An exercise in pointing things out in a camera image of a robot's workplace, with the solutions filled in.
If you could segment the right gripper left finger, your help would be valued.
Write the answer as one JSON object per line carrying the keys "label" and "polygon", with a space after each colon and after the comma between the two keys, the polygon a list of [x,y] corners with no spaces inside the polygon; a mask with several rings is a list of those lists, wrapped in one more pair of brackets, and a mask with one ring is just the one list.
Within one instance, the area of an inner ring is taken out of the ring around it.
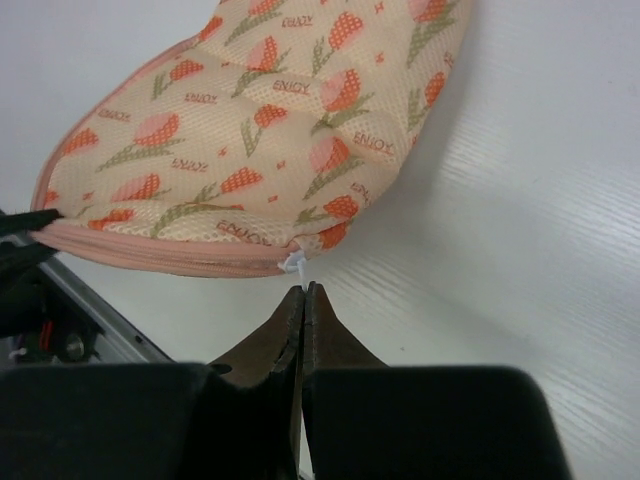
{"label": "right gripper left finger", "polygon": [[305,295],[214,364],[26,366],[1,375],[5,479],[293,479]]}

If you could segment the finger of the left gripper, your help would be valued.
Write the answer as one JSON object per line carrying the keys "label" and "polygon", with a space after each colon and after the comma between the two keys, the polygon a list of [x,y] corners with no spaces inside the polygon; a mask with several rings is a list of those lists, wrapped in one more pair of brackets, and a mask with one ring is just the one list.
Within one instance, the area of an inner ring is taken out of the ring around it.
{"label": "finger of the left gripper", "polygon": [[56,209],[45,209],[16,214],[1,213],[0,236],[37,232],[47,227],[54,221],[61,219],[62,215]]}
{"label": "finger of the left gripper", "polygon": [[11,242],[1,243],[1,279],[11,280],[34,266],[49,260],[58,251],[41,243],[17,246]]}

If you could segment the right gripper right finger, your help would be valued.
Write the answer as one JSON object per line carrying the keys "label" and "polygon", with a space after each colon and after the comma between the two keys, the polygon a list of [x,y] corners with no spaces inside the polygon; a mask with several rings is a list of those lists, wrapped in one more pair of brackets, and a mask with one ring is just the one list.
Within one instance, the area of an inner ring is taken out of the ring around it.
{"label": "right gripper right finger", "polygon": [[391,367],[312,283],[302,407],[318,479],[568,479],[546,398],[508,366]]}

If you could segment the floral mesh laundry bag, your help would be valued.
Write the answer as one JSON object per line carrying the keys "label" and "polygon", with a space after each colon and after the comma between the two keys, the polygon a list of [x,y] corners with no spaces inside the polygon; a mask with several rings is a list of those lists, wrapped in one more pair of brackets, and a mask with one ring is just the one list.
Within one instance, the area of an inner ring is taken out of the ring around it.
{"label": "floral mesh laundry bag", "polygon": [[336,247],[395,181],[468,1],[223,1],[45,163],[44,245],[121,268],[265,277]]}

